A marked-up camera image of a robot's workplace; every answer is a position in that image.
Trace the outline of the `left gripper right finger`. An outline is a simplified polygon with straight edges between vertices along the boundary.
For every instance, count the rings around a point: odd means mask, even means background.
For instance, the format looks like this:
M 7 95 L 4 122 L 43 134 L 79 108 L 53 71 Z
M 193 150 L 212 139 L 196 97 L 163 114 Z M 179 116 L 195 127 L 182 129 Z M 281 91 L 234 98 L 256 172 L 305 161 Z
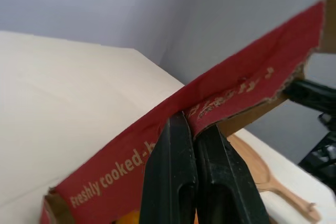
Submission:
M 199 223 L 269 223 L 251 173 L 227 138 L 213 125 L 194 143 Z

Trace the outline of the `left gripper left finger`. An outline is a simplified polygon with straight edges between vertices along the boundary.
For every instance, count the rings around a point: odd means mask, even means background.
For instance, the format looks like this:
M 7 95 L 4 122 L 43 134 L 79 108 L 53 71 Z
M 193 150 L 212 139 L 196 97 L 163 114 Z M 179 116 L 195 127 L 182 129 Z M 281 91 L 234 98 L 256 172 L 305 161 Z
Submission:
M 192 137 L 179 112 L 171 116 L 144 172 L 140 223 L 193 223 L 198 177 Z

